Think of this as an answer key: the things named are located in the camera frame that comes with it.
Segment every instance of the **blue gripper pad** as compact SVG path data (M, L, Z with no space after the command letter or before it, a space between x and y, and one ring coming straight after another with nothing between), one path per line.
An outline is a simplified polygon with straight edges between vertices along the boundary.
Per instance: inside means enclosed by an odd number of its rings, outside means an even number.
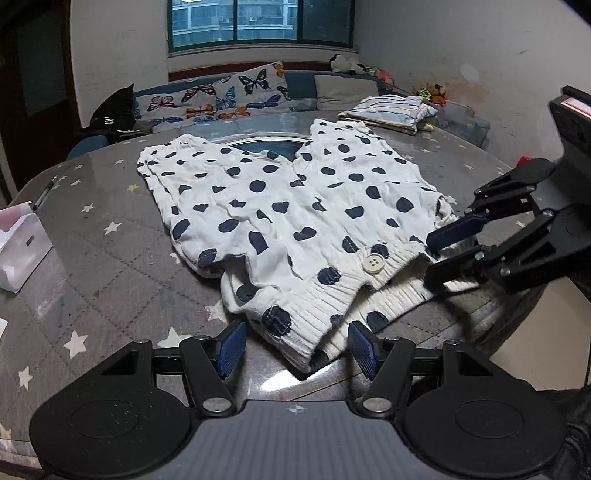
M374 347L364 337L363 333L353 324L349 324L349 350L363 374L373 380L378 374L378 360L375 357Z
M220 353L214 367L221 379L230 376L246 348L246 323L240 322L220 345Z

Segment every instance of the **metal screw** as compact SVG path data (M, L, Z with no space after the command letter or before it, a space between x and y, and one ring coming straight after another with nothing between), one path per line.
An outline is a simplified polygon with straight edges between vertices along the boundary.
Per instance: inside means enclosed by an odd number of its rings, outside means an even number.
M232 402L230 402L227 398L222 397L208 398L203 402L203 408L213 413L221 413L223 411L229 410L231 406Z
M387 398L373 397L368 398L363 402L363 407L366 410L373 411L374 413L382 413L392 408L392 402Z

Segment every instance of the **window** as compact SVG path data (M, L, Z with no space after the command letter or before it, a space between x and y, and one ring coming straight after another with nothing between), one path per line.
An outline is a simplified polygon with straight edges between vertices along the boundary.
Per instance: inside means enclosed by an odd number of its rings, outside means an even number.
M350 47L355 0L168 0L170 50L292 42Z

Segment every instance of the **plush toy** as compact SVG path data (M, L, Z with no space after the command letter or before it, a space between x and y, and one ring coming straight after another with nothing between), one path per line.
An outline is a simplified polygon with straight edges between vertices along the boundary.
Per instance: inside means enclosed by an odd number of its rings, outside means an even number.
M330 68L333 73L349 73L350 75L363 75L365 73L365 65L353 63L339 53L330 59Z

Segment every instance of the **gray star tablecloth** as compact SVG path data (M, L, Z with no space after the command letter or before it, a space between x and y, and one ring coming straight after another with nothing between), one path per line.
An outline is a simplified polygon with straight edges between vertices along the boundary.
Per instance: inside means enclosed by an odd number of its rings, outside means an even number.
M177 346L191 335L217 335L229 321L216 281L197 277L173 252L154 199L136 171L142 149L187 132L212 141L256 132L307 135L314 118L335 121L336 113L263 115L171 130L75 158L26 185L14 203L35 201L51 178L59 178L38 211L54 248L18 294L0 291L0 317L8 321L0 339L0 460L38 467L28 441L35 409L131 340ZM374 130L418 164L458 214L471 203L474 188L510 169L439 130L416 137ZM522 216L496 222L480 240L498 243L519 230L517 222L526 221ZM538 288L509 296L487 285L440 297L407 313L381 335L403 336L425 347L459 338L491 354L541 292ZM228 386L239 402L346 398L367 387L347 355L306 380L294 373L253 334ZM159 378L158 386L186 401L180 378Z

